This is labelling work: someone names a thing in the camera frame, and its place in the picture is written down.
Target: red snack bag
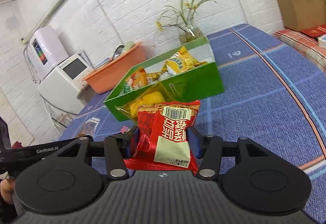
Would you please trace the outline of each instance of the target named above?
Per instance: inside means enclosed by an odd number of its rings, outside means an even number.
[[[195,123],[199,101],[162,103],[138,108],[139,142],[135,155],[124,160],[134,170],[192,170],[197,172],[186,136]]]

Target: green box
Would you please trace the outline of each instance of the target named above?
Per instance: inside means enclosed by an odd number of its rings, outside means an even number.
[[[214,54],[208,39],[206,37],[201,37],[184,44],[184,46],[198,61],[207,61],[208,63],[161,81],[167,91],[173,93],[180,102],[192,102],[224,92],[223,83],[218,73]],[[140,66],[148,73],[161,71],[164,62],[175,54],[180,47],[132,67],[117,86],[115,86],[111,94],[105,99],[104,103],[118,121],[124,121],[128,118],[115,107],[125,105],[127,102],[137,98],[153,85],[151,84],[121,95],[126,77],[137,71]]]

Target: white appliance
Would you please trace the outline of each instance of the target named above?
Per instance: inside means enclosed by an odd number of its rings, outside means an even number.
[[[38,29],[28,45],[28,57],[42,81],[57,65],[69,57],[51,26]]]
[[[52,106],[78,114],[95,94],[87,82],[82,81],[92,70],[79,54],[74,54],[56,66],[41,81],[38,90]]]

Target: glass vase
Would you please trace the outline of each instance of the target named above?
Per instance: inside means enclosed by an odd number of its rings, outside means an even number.
[[[198,26],[195,23],[193,23],[192,25],[181,26],[181,27],[182,29],[178,28],[178,35],[181,44],[188,43],[192,40],[204,36],[202,31],[198,28]]]

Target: metal screw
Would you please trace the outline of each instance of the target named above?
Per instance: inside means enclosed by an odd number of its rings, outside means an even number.
[[[121,177],[126,174],[126,171],[122,170],[122,169],[114,169],[114,170],[110,171],[110,174],[113,177]]]
[[[199,171],[199,174],[202,177],[212,177],[215,174],[215,171],[213,171],[212,169],[202,169]]]

